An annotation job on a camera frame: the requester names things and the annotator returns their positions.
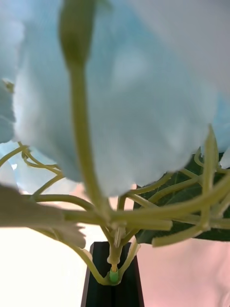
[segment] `dark green leaf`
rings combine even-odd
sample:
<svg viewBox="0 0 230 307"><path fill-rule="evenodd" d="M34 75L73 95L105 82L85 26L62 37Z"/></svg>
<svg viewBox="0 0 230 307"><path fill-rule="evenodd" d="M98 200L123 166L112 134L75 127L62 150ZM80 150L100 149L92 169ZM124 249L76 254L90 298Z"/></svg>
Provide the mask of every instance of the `dark green leaf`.
<svg viewBox="0 0 230 307"><path fill-rule="evenodd" d="M202 173L202 167L197 165L192 158L186 169L192 171L193 173L200 175ZM222 174L216 174L214 178L214 183L217 183L223 177ZM141 196L145 199L149 199L152 195L157 193L159 190L164 189L173 184L188 180L189 178L181 172L175 173L170 180L166 182L163 186L156 189L155 191L142 194ZM165 206L173 204L176 202L187 201L193 197L201 194L201 186L199 184L194 184L184 190L179 192L171 193L163 198L161 198L156 204L158 206ZM135 203L134 208L139 208L140 205ZM224 218L230 218L230 208L228 208L224 213ZM151 244L151 241L154 237L167 236L171 234L178 233L180 231L190 228L192 225L187 223L173 222L173 227L170 231L153 231L153 230L140 230L136 234L136 239L138 243L148 243ZM223 229L211 229L210 231L204 232L199 235L197 238L206 239L206 240L215 240L215 241L230 241L230 230Z"/></svg>

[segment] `black vase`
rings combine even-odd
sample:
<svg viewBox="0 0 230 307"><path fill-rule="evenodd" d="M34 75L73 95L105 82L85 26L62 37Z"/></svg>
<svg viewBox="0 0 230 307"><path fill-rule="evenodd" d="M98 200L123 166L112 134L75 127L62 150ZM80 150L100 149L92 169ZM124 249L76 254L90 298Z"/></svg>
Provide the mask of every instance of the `black vase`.
<svg viewBox="0 0 230 307"><path fill-rule="evenodd" d="M118 268L125 262L129 246L130 243L123 247ZM107 263L109 243L94 242L90 253L97 270L105 277L111 268ZM137 257L124 273L121 283L116 286L98 284L87 268L81 307L144 307Z"/></svg>

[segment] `green leaf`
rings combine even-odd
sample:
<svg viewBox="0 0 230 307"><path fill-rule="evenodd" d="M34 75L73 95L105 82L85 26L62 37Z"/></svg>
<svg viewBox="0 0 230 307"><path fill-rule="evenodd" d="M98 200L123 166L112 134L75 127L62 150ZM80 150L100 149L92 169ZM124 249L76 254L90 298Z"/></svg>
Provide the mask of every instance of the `green leaf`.
<svg viewBox="0 0 230 307"><path fill-rule="evenodd" d="M202 174L202 167L195 163L194 157L192 157L190 163L187 165L186 169L190 170L196 175ZM217 183L223 177L222 174L216 173L214 178L214 183ZM173 184L177 184L188 180L189 177L184 175L181 172L176 172L171 179L169 179L166 184L161 186L160 188L144 193L141 196L145 199L149 199L152 195L156 194L158 191L169 187ZM201 186L199 184L193 184L190 187L187 187L181 191L171 193L165 197L162 197L156 205L158 206L165 206L169 204L173 204L176 202L183 202L192 199L195 196L200 195L202 192ZM134 203L134 208L139 208L140 205L136 202ZM230 218L230 208L228 208L224 213L224 218ZM151 241L155 237L167 236L178 233L180 231L186 230L192 227L191 224L181 223L181 222L173 222L173 227L170 231L154 231L154 230L140 230L136 234L136 239L138 243L148 243L151 244ZM210 231L204 232L199 235L197 238L206 239L206 240L215 240L215 241L230 241L230 230L226 229L214 229L212 228Z"/></svg>
<svg viewBox="0 0 230 307"><path fill-rule="evenodd" d="M53 239L85 247L81 227L65 221L62 209L28 200L0 185L0 227L30 227Z"/></svg>

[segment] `light blue petal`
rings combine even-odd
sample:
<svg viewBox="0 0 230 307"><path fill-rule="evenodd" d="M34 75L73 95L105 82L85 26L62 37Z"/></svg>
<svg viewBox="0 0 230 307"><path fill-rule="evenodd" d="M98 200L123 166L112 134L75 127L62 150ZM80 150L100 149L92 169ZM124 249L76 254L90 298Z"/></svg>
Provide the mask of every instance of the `light blue petal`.
<svg viewBox="0 0 230 307"><path fill-rule="evenodd" d="M8 19L1 11L0 3L0 143L13 137L13 94L6 84L15 82L16 48L22 35L22 25Z"/></svg>
<svg viewBox="0 0 230 307"><path fill-rule="evenodd" d="M230 101L222 96L219 97L217 113L212 126L217 139L218 150L223 153L230 147Z"/></svg>
<svg viewBox="0 0 230 307"><path fill-rule="evenodd" d="M230 94L229 0L128 0L201 75Z"/></svg>
<svg viewBox="0 0 230 307"><path fill-rule="evenodd" d="M230 147L227 148L227 150L223 154L219 164L220 164L221 168L229 168L230 167Z"/></svg>
<svg viewBox="0 0 230 307"><path fill-rule="evenodd" d="M0 167L0 184L9 185L17 188L13 168L8 161Z"/></svg>
<svg viewBox="0 0 230 307"><path fill-rule="evenodd" d="M216 91L189 73L124 0L111 4L111 10L98 6L86 69L94 164L106 196L183 167L204 142L217 102ZM47 14L50 6L43 9ZM42 20L25 32L15 130L80 181L58 15L56 22Z"/></svg>

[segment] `green plastic connector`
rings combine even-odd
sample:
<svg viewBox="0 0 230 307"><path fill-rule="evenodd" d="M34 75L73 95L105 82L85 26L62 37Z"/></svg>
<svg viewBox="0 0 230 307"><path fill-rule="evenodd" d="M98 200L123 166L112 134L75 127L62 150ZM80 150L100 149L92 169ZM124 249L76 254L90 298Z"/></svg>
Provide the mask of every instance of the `green plastic connector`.
<svg viewBox="0 0 230 307"><path fill-rule="evenodd" d="M116 269L116 272L113 272L112 269L110 270L109 273L109 279L111 282L116 283L118 281L118 269Z"/></svg>

